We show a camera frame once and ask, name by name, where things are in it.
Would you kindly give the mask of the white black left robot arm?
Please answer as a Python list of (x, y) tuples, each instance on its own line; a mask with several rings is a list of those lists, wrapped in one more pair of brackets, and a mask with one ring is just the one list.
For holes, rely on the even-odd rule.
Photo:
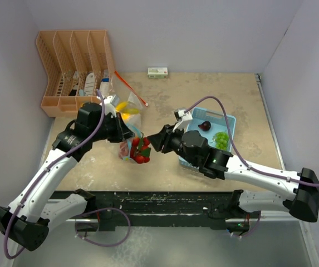
[(92, 149), (94, 142), (120, 143), (134, 137), (121, 115), (110, 103), (85, 103), (76, 119), (60, 132), (45, 162), (25, 189), (6, 207), (0, 206), (0, 232), (7, 259), (12, 240), (29, 251), (45, 241), (51, 230), (74, 216), (90, 218), (98, 213), (95, 195), (77, 189), (66, 199), (48, 206), (48, 200), (63, 178)]

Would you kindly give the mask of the light blue plastic basket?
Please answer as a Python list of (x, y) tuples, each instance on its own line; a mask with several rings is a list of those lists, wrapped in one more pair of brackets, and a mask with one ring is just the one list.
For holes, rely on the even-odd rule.
[[(210, 147), (216, 148), (213, 143), (213, 136), (217, 132), (226, 132), (228, 134), (228, 128), (234, 137), (235, 125), (236, 125), (236, 118), (232, 115), (227, 115), (228, 125), (227, 127), (224, 115), (220, 112), (214, 112), (207, 110), (206, 108), (195, 107), (191, 110), (192, 115), (192, 122), (188, 125), (186, 131), (199, 131), (200, 135), (205, 137), (208, 140)], [(211, 128), (209, 131), (204, 132), (202, 131), (198, 125), (204, 121), (209, 121), (211, 123)], [(232, 145), (229, 139), (229, 146), (228, 150), (231, 152)]]

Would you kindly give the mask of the yellow banana bunch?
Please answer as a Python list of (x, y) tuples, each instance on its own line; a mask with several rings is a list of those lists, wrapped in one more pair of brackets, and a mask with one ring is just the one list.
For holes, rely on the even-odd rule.
[(134, 103), (130, 101), (119, 103), (115, 107), (115, 110), (119, 113), (126, 113), (130, 115), (139, 114), (141, 112), (141, 110)]

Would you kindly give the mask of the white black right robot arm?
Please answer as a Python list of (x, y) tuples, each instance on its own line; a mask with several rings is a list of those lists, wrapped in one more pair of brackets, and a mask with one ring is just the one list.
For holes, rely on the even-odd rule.
[(296, 219), (315, 223), (319, 212), (319, 180), (311, 169), (286, 171), (241, 160), (237, 155), (209, 145), (199, 131), (176, 130), (164, 125), (148, 136), (154, 150), (174, 152), (211, 179), (240, 181), (263, 189), (242, 191), (229, 203), (234, 217), (271, 210), (288, 212)]

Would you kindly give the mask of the clear orange-zipper bag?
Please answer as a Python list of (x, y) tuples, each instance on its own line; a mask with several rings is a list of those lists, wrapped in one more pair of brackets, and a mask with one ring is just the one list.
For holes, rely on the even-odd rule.
[(127, 81), (125, 81), (124, 78), (122, 78), (117, 71), (115, 71), (111, 76), (110, 95), (118, 95), (120, 99), (119, 103), (130, 101), (141, 110), (139, 114), (135, 115), (120, 113), (125, 123), (129, 123), (140, 130), (143, 113), (146, 108), (148, 108), (149, 104), (134, 90), (132, 86), (129, 85)]

